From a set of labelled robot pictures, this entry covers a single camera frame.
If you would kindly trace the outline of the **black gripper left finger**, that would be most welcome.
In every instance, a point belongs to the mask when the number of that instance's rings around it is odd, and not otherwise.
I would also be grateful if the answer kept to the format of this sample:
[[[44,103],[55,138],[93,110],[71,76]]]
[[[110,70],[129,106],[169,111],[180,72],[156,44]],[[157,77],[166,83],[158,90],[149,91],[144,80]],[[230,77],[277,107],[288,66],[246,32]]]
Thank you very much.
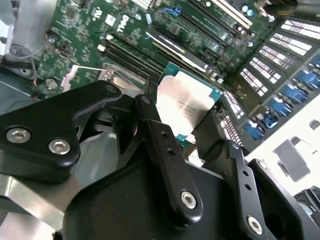
[[[0,171],[44,183],[65,182],[79,162],[90,119],[99,112],[121,122],[117,168],[150,162],[166,216],[179,226],[197,223],[202,199],[155,102],[144,94],[128,96],[104,80],[3,114]]]

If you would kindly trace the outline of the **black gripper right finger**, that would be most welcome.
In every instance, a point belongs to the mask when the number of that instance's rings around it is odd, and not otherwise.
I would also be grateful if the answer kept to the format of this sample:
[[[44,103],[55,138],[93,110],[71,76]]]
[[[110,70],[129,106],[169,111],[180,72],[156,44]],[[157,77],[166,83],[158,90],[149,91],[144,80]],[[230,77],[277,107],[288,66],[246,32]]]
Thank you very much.
[[[320,229],[276,180],[265,162],[244,159],[244,149],[223,137],[211,111],[193,130],[203,168],[222,176],[239,240],[318,240]]]

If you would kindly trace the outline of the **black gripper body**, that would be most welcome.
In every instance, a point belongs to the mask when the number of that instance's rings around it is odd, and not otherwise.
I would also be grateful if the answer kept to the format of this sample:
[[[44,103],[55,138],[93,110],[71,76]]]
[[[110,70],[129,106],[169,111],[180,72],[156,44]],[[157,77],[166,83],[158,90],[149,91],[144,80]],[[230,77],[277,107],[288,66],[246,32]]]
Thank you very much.
[[[203,203],[199,222],[181,227],[165,215],[147,163],[114,172],[81,190],[67,207],[64,240],[239,240],[235,208],[224,180],[188,165]]]

